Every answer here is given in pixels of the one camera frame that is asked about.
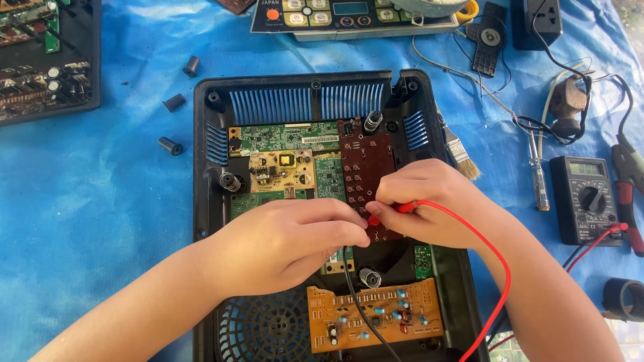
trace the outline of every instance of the orange button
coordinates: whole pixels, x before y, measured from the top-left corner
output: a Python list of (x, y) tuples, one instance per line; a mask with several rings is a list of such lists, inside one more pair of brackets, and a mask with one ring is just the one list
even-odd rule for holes
[(279, 11), (275, 9), (269, 9), (266, 12), (266, 16), (269, 18), (269, 20), (277, 20), (279, 19)]

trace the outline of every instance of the hand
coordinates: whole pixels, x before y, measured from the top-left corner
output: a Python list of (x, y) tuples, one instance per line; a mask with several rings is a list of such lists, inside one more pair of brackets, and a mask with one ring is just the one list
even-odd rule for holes
[(456, 169), (435, 159), (413, 162), (382, 177), (375, 199), (366, 209), (389, 229), (448, 247), (486, 248), (469, 229), (438, 209), (422, 205), (412, 213), (401, 214), (390, 205), (414, 200), (435, 202), (463, 217), (488, 239), (496, 237), (507, 223), (519, 222)]
[(369, 246), (366, 221), (332, 198), (276, 200), (212, 235), (215, 287), (224, 298), (299, 285), (344, 245)]

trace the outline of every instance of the tablecloth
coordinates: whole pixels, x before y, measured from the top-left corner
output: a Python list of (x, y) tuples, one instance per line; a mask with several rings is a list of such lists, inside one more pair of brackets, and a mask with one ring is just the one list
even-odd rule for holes
[[(635, 98), (627, 134), (644, 152), (642, 69), (611, 3), (561, 3), (564, 33), (552, 45), (554, 56), (563, 62), (590, 57), (585, 61), (592, 59), (599, 74), (626, 78)], [(210, 0), (103, 0), (103, 12), (102, 107), (0, 128), (3, 361), (26, 361), (92, 307), (191, 243), (191, 99), (193, 86), (204, 77), (389, 69), (395, 80), (400, 69), (418, 67), (430, 75), (446, 121), (482, 171), (476, 185), (519, 218), (558, 261), (573, 251), (560, 242), (556, 213), (534, 209), (526, 133), (489, 97), (481, 99), (471, 81), (416, 56), (410, 37), (298, 43), (288, 34), (249, 34), (249, 14), (232, 15)], [(459, 41), (473, 53), (473, 43)], [(420, 36), (417, 46), (431, 59), (475, 74), (451, 34)], [(202, 61), (197, 79), (181, 72), (190, 55)], [(560, 69), (544, 52), (508, 46), (505, 56), (513, 80), (499, 98), (517, 114), (539, 118)], [(499, 66), (497, 76), (484, 82), (498, 89), (508, 77)], [(610, 81), (593, 92), (586, 136), (567, 147), (547, 139), (545, 158), (610, 158), (626, 105)], [(169, 113), (161, 101), (177, 93), (188, 103)], [(161, 136), (181, 142), (184, 153), (170, 157), (156, 144)], [(644, 225), (641, 195), (635, 204)], [(471, 261), (487, 318), (499, 294), (478, 256), (471, 253)], [(604, 282), (644, 280), (641, 263), (628, 245), (597, 248), (572, 276), (601, 309)], [(190, 361), (191, 351), (188, 333), (154, 360)]]

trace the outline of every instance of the white label sticker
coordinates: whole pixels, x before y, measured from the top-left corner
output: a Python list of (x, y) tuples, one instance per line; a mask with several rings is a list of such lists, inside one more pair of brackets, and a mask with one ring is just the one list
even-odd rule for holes
[(302, 137), (302, 143), (338, 142), (340, 136)]

